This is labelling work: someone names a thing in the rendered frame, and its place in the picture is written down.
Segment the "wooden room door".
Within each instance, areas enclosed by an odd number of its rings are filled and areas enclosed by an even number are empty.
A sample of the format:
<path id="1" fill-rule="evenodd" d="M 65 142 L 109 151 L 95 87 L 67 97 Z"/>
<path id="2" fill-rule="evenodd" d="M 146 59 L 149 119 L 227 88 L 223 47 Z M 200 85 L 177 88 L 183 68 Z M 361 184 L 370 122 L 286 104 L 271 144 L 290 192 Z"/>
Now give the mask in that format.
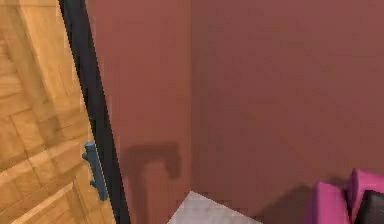
<path id="1" fill-rule="evenodd" d="M 0 0 L 0 224 L 131 224 L 84 0 Z"/>

